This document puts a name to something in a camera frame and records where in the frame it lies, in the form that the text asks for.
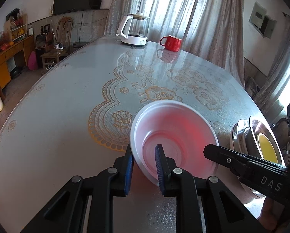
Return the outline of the right hand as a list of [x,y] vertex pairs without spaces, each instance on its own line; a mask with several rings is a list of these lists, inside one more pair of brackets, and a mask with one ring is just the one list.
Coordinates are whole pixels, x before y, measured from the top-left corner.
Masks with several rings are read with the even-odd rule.
[[290,206],[266,197],[257,220],[267,232],[290,232]]

